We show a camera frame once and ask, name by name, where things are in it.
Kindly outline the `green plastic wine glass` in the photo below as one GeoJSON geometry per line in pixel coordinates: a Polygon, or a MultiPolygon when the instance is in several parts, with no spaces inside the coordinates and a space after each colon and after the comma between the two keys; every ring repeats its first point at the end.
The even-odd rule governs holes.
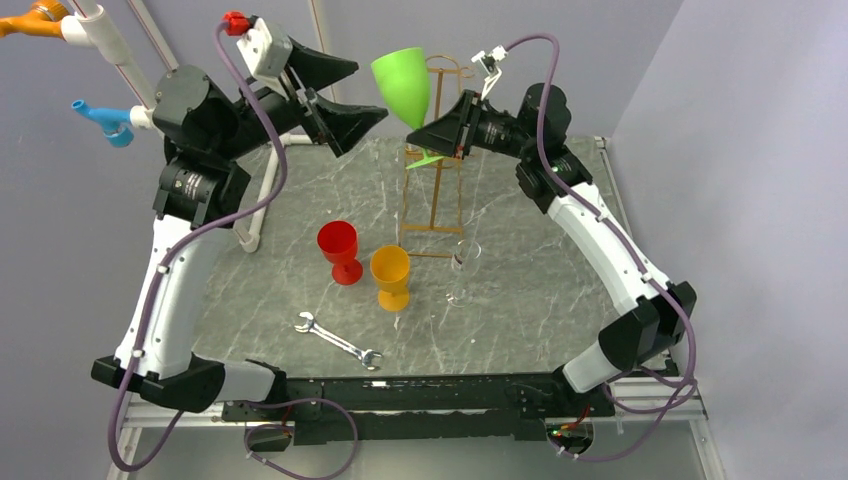
{"type": "Polygon", "coordinates": [[[407,47],[373,60],[370,68],[382,100],[404,125],[424,125],[430,104],[427,58],[422,47],[407,47]]]}

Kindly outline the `orange plastic wine glass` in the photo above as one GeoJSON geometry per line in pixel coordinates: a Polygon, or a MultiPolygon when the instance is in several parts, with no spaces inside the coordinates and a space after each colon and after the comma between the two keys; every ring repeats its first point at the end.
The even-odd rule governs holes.
{"type": "Polygon", "coordinates": [[[370,260],[370,272],[378,289],[379,306],[389,312],[405,309],[410,301],[407,252],[397,245],[380,247],[370,260]]]}

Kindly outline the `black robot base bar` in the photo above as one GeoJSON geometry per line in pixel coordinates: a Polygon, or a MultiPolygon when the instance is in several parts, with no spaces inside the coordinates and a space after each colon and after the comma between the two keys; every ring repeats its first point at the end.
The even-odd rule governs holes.
{"type": "Polygon", "coordinates": [[[574,393],[558,373],[291,378],[295,406],[228,402],[225,422],[280,423],[297,446],[351,440],[511,437],[542,441],[545,429],[607,419],[599,389],[574,393]]]}

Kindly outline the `clear wine glass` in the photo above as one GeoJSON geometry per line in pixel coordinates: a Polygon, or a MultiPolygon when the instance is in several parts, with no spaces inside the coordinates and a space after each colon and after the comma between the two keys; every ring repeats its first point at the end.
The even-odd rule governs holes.
{"type": "Polygon", "coordinates": [[[479,271],[481,257],[482,248],[478,242],[463,239],[457,243],[450,257],[455,279],[446,294],[449,305],[460,308],[472,302],[471,281],[479,271]]]}

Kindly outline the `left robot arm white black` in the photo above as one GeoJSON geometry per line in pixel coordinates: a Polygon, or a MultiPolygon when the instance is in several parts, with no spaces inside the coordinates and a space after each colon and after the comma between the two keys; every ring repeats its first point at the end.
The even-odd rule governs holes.
{"type": "Polygon", "coordinates": [[[295,128],[340,156],[387,112],[322,96],[324,88],[358,71],[355,61],[292,39],[257,51],[256,58],[237,101],[193,65],[157,83],[152,120],[164,135],[165,166],[154,198],[145,284],[124,339],[93,362],[91,377],[177,411],[245,401],[258,417],[272,420],[288,402],[282,369],[257,360],[207,359],[192,349],[206,284],[250,182],[239,161],[295,128]]]}

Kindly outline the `red plastic wine glass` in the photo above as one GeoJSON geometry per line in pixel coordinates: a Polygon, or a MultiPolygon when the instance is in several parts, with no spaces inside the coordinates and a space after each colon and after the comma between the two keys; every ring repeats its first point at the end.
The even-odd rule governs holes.
{"type": "Polygon", "coordinates": [[[363,266],[357,259],[358,236],[352,224],[331,221],[321,227],[316,241],[325,259],[332,264],[331,276],[336,283],[349,286],[361,279],[363,266]]]}

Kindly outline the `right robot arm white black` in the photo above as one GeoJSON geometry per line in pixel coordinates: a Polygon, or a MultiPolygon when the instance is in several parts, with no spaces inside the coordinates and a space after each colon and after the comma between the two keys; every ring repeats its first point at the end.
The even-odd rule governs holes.
{"type": "Polygon", "coordinates": [[[634,246],[566,145],[571,112],[565,93],[553,86],[547,98],[542,94],[542,84],[531,85],[511,115],[464,90],[447,113],[406,140],[460,158],[480,147],[517,159],[524,195],[563,229],[599,275],[619,316],[563,366],[564,379],[550,391],[555,409],[574,415],[588,404],[590,390],[678,344],[696,293],[687,282],[672,282],[634,246]]]}

